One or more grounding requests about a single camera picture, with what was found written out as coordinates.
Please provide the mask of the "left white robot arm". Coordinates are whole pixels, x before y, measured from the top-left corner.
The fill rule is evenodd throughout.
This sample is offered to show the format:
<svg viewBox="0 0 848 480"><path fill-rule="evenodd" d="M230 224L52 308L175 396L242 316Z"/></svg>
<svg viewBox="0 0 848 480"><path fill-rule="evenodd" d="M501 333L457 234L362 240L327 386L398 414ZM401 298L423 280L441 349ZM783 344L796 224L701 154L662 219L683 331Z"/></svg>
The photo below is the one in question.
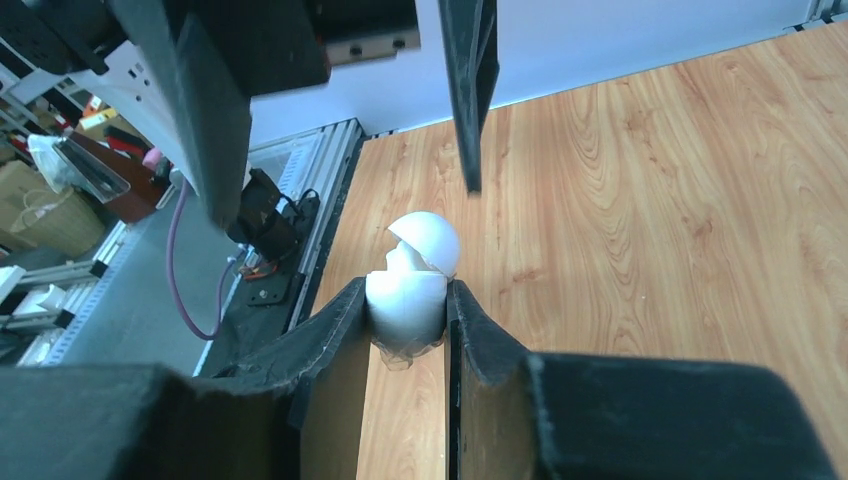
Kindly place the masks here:
<svg viewBox="0 0 848 480"><path fill-rule="evenodd" d="M412 1L5 1L1 36L115 107L183 173L211 223L268 260L303 235L248 164L252 100L420 43Z"/></svg>

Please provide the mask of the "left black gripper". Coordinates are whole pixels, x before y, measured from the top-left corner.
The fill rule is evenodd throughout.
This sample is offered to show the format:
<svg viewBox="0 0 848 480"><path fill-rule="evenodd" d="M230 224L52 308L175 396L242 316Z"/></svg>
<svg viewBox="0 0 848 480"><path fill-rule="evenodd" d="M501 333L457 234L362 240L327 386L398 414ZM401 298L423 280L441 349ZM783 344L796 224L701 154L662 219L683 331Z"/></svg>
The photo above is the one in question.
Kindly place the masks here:
<svg viewBox="0 0 848 480"><path fill-rule="evenodd" d="M495 0L440 0L446 73L467 192L482 193L481 136L500 65ZM210 221L238 214L251 115L248 97L329 81L336 65L406 47L413 1L112 1L172 115Z"/></svg>

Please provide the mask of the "white charging case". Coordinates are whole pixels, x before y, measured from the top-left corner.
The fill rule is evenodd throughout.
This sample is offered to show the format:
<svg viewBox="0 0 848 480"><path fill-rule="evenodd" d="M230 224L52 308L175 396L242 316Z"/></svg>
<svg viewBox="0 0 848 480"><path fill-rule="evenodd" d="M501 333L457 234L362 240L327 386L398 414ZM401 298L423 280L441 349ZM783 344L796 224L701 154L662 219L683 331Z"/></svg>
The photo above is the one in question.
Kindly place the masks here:
<svg viewBox="0 0 848 480"><path fill-rule="evenodd" d="M397 245L385 269L366 275L365 295L373 343L388 368L402 370L442 341L461 244L453 225L429 211L407 213L388 231Z"/></svg>

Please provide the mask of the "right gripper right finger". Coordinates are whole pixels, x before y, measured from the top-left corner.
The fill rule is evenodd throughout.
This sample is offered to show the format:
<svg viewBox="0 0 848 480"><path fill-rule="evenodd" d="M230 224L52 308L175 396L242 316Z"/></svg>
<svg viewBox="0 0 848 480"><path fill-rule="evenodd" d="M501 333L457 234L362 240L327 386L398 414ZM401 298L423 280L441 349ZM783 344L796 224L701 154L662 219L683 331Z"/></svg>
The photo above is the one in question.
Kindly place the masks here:
<svg viewBox="0 0 848 480"><path fill-rule="evenodd" d="M789 385L755 365L527 349L447 294L451 479L831 479Z"/></svg>

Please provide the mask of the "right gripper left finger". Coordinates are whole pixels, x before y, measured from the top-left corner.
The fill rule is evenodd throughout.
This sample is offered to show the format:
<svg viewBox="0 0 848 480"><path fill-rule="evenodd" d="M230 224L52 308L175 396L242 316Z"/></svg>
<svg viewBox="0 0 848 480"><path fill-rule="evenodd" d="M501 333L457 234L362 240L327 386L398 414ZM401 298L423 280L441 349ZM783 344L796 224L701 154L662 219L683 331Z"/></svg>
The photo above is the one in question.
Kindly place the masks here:
<svg viewBox="0 0 848 480"><path fill-rule="evenodd" d="M353 479L365 281L212 378L162 365L3 368L5 479Z"/></svg>

